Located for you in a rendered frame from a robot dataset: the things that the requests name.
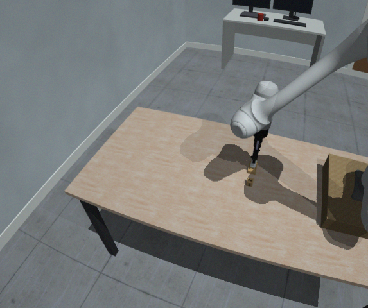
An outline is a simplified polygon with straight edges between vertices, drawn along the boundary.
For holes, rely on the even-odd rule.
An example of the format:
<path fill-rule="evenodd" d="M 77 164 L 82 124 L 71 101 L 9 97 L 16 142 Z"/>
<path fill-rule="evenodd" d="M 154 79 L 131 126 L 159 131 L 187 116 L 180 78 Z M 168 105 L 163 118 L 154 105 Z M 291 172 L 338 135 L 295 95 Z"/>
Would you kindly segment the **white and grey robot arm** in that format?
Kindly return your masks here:
<path fill-rule="evenodd" d="M 259 82 L 250 101 L 233 115 L 230 123 L 233 134 L 246 139 L 260 130 L 268 130 L 277 111 L 339 68 L 366 57 L 368 61 L 368 19 L 335 49 L 280 91 L 271 81 Z M 368 231 L 368 166 L 364 172 L 359 169 L 355 171 L 351 198 L 362 202 L 361 220 Z"/>

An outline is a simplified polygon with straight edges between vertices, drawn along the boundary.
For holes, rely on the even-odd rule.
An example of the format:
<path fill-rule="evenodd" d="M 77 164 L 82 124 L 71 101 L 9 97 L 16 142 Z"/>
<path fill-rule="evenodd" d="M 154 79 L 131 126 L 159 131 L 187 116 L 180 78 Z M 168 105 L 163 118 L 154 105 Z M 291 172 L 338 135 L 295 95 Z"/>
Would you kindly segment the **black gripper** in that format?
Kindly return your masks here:
<path fill-rule="evenodd" d="M 269 130 L 269 129 L 268 129 Z M 256 162 L 258 159 L 258 153 L 260 151 L 261 143 L 263 141 L 263 138 L 265 138 L 268 135 L 268 130 L 260 130 L 258 133 L 255 133 L 254 136 L 254 150 L 253 154 L 251 156 L 251 164 L 250 167 L 256 168 Z M 256 143 L 255 143 L 256 141 Z"/>

